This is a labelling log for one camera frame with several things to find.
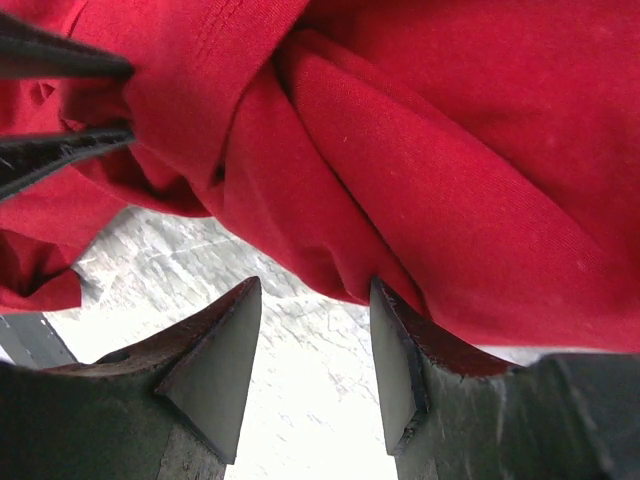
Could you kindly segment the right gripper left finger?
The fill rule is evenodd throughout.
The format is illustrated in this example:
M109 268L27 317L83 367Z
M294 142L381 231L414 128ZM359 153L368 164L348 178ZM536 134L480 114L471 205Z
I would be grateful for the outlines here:
M261 323L251 277L92 364L1 367L5 479L221 479L238 449Z

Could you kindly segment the red t-shirt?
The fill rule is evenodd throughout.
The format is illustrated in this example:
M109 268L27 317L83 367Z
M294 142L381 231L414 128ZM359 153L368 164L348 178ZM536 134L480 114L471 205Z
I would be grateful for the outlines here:
M479 345L639 348L635 1L5 1L128 81L1 85L1 131L129 148L1 207L1 308L81 302L136 205L215 217L314 290L379 277Z

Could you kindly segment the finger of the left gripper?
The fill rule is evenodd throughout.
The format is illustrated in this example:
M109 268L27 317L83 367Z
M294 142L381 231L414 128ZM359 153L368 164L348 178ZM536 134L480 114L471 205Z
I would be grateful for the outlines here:
M129 77L124 57L46 32L1 13L1 78Z
M38 134L1 140L1 201L74 163L105 155L135 141L128 128Z

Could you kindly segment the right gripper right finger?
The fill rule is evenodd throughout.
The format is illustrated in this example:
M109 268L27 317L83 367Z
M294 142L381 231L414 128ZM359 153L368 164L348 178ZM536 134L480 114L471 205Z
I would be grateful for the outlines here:
M370 334L401 479L635 479L639 359L563 353L518 366L421 316L381 280Z

